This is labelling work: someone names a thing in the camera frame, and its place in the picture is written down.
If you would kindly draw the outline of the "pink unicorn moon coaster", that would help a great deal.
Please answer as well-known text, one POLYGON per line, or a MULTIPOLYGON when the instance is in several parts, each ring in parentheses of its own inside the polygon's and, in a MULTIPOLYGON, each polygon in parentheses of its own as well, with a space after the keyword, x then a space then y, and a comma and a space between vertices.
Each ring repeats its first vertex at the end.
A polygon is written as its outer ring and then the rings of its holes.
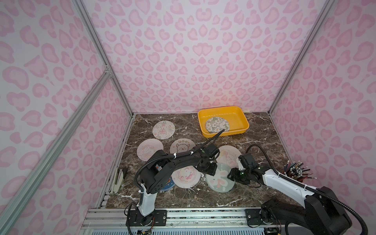
POLYGON ((219 148, 219 157, 216 159, 218 163, 226 164, 230 168, 238 168, 239 156, 241 152, 233 146, 221 146, 219 148))

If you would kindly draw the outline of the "green bunny coaster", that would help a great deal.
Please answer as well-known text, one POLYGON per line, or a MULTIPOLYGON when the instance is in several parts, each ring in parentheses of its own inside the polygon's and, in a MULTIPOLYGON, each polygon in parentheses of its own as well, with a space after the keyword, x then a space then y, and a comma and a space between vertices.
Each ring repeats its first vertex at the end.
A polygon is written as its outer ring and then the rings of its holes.
POLYGON ((235 185, 235 182, 228 179, 227 177, 230 171, 231 168, 228 165, 217 163, 217 168, 214 176, 211 176, 209 174, 205 175, 208 186, 218 193, 229 192, 235 185))

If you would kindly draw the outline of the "white butterfly pattern coaster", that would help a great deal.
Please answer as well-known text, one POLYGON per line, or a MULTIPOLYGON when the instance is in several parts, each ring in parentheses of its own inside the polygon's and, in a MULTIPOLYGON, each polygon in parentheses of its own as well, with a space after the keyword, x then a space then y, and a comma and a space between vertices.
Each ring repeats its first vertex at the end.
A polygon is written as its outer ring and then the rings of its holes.
POLYGON ((222 117, 211 117, 205 122, 205 128, 209 133, 218 133, 230 131, 229 122, 222 117))

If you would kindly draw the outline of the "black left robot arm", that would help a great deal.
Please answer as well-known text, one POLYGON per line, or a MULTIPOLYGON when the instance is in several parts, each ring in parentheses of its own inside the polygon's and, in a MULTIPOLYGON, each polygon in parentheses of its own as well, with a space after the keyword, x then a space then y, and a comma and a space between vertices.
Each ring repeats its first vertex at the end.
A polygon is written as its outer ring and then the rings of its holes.
POLYGON ((157 193, 179 169, 192 166, 201 173, 214 176, 217 169, 215 159, 219 154, 219 148, 214 144, 201 145, 182 153, 155 152, 134 177, 134 184, 140 190, 139 213, 147 217, 155 211, 157 193))

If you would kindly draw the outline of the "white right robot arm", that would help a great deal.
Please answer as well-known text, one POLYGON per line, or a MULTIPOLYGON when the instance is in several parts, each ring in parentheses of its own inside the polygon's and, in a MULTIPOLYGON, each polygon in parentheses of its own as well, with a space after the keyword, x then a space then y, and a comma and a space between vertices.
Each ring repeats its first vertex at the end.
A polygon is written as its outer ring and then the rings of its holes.
POLYGON ((308 186, 278 172, 274 167, 261 165, 247 153, 238 158, 238 167, 232 168, 228 179, 248 185, 251 182, 273 188, 297 202, 296 205, 270 199, 262 204, 259 215, 250 220, 264 224, 284 222, 296 224, 315 235, 342 235, 352 226, 352 221, 337 197, 328 188, 314 192, 308 186))

